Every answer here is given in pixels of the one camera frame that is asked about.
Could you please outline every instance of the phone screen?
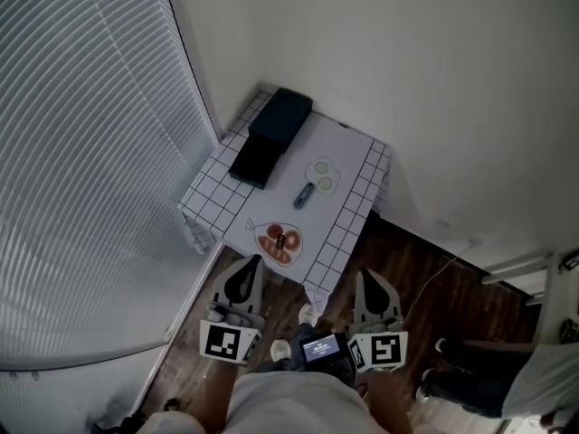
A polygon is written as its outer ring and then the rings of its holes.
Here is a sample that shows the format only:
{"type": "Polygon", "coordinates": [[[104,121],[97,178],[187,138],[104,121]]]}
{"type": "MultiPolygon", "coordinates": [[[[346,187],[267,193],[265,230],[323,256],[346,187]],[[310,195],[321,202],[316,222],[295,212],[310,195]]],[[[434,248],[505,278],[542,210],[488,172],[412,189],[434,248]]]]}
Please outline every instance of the phone screen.
{"type": "Polygon", "coordinates": [[[340,347],[337,344],[337,339],[334,335],[322,337],[317,341],[303,344],[304,355],[308,362],[313,362],[318,358],[327,357],[328,355],[340,352],[340,347]]]}

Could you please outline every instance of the electrical cord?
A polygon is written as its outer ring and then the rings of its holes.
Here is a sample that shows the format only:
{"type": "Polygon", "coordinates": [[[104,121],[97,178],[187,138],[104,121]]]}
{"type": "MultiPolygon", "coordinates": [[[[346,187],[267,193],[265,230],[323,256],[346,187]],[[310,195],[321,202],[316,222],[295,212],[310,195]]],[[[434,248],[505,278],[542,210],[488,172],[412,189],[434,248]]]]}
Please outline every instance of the electrical cord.
{"type": "Polygon", "coordinates": [[[454,262],[456,259],[458,259],[461,255],[463,255],[467,250],[471,250],[472,248],[474,248],[476,246],[476,244],[474,242],[471,242],[469,244],[469,246],[465,249],[462,250],[461,252],[459,252],[456,256],[454,256],[451,260],[449,260],[444,267],[442,267],[440,270],[438,270],[434,275],[432,275],[430,278],[428,278],[426,280],[426,283],[424,283],[424,286],[422,286],[422,289],[420,290],[420,292],[418,293],[418,296],[416,297],[416,299],[414,300],[413,304],[410,306],[410,309],[408,309],[408,314],[406,315],[404,320],[408,320],[408,317],[410,316],[410,314],[413,312],[414,306],[418,303],[418,301],[420,300],[420,297],[422,296],[422,293],[424,292],[424,290],[426,289],[426,287],[428,286],[428,284],[433,281],[436,277],[438,277],[450,264],[452,264],[452,262],[454,262]]]}

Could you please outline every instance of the table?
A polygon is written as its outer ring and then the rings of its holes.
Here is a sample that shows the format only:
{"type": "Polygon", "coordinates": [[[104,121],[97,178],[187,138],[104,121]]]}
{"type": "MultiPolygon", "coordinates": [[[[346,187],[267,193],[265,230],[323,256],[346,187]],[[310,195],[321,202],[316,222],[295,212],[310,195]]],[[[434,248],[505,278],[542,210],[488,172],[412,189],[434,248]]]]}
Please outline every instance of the table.
{"type": "Polygon", "coordinates": [[[260,254],[268,268],[304,285],[325,307],[370,210],[388,193],[389,146],[312,112],[263,190],[231,178],[229,167],[249,136],[249,125],[271,95],[262,92],[205,163],[179,204],[198,248],[214,237],[241,254],[260,254]],[[316,191],[300,210],[307,182],[316,191]],[[283,243],[282,250],[275,244],[283,243]]]}

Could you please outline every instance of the window blind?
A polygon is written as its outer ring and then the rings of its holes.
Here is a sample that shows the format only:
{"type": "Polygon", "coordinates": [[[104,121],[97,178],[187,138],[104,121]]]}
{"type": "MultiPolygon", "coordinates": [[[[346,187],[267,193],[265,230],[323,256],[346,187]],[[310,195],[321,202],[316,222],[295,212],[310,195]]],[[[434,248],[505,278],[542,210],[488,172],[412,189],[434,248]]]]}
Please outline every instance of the window blind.
{"type": "Polygon", "coordinates": [[[165,337],[215,140],[169,0],[0,0],[0,369],[165,337]]]}

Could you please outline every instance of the dark wood floor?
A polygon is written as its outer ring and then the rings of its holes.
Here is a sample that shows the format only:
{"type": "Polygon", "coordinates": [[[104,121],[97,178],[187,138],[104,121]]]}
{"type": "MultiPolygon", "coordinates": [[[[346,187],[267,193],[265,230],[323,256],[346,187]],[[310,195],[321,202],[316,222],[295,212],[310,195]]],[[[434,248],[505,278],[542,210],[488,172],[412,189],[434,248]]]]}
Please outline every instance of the dark wood floor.
{"type": "MultiPolygon", "coordinates": [[[[197,384],[211,364],[198,353],[198,322],[205,317],[216,275],[240,257],[226,249],[216,262],[147,394],[142,407],[147,415],[159,410],[171,397],[180,399],[185,411],[195,402],[197,384]]],[[[388,279],[398,290],[405,315],[425,281],[448,260],[443,251],[430,243],[371,215],[318,327],[323,331],[344,328],[351,323],[354,278],[361,267],[375,270],[388,279]]],[[[291,337],[297,327],[299,309],[306,301],[301,285],[268,272],[262,308],[267,318],[266,328],[252,354],[249,369],[270,359],[274,339],[291,337]]],[[[480,419],[455,405],[442,401],[415,405],[416,383],[424,369],[438,363],[434,343],[439,337],[528,343],[533,337],[537,316],[538,307],[526,307],[525,298],[517,292],[501,285],[482,286],[475,269],[456,262],[446,268],[426,287],[405,322],[410,336],[407,365],[396,377],[405,389],[413,425],[428,423],[450,434],[495,432],[496,421],[480,419]]]]}

